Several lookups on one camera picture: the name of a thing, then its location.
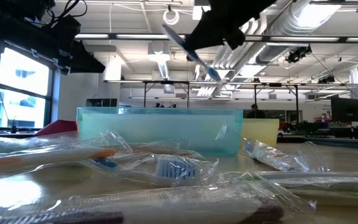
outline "computer monitor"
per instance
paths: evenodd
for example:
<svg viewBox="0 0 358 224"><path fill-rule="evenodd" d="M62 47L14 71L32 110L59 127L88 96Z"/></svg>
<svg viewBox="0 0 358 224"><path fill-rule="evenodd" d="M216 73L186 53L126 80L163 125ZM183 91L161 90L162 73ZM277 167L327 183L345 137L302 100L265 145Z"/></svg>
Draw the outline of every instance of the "computer monitor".
<svg viewBox="0 0 358 224"><path fill-rule="evenodd" d="M358 122L358 100L331 98L331 111L334 121Z"/></svg>

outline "person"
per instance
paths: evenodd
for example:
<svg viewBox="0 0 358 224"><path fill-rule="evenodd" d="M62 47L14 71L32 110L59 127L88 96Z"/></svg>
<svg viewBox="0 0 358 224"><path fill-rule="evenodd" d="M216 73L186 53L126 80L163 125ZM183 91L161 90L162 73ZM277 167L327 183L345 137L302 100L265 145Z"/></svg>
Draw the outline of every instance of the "person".
<svg viewBox="0 0 358 224"><path fill-rule="evenodd" d="M258 105L254 104L251 106L252 111L247 115L247 118L266 118L266 115L263 111L258 110Z"/></svg>

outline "yellow plastic container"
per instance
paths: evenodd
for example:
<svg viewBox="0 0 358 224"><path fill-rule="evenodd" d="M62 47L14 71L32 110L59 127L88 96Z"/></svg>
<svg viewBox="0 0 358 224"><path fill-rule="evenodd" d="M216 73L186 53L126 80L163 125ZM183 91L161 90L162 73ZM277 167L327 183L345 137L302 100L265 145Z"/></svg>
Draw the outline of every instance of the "yellow plastic container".
<svg viewBox="0 0 358 224"><path fill-rule="evenodd" d="M241 137L248 140L258 140L269 146L277 146L279 119L244 119L242 122Z"/></svg>

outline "wooden table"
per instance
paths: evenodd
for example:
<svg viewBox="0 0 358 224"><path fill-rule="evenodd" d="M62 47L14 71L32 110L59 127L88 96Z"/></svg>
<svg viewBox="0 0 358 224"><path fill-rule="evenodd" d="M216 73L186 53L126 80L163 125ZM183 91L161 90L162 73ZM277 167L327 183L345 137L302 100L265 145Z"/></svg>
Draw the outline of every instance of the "wooden table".
<svg viewBox="0 0 358 224"><path fill-rule="evenodd" d="M284 152L292 151L300 144L279 144ZM320 146L324 159L335 172L358 172L358 149ZM265 164L249 158L219 158L218 172L271 171ZM147 189L149 185L117 180L84 166L49 167L37 172L0 179L0 206L29 203L42 197L64 199L72 195L98 195ZM355 223L358 224L358 207L327 206L336 199L324 198L315 215L304 220L288 220L285 223Z"/></svg>

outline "translucent plastic container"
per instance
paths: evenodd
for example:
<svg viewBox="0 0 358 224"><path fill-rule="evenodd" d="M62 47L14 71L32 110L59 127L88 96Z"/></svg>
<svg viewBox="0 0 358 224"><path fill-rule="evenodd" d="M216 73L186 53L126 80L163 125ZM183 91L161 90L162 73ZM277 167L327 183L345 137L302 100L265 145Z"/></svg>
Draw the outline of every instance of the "translucent plastic container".
<svg viewBox="0 0 358 224"><path fill-rule="evenodd" d="M128 143L179 139L181 149L203 156L236 156L241 143L242 110L78 108L77 122L78 131L87 136L116 131Z"/></svg>

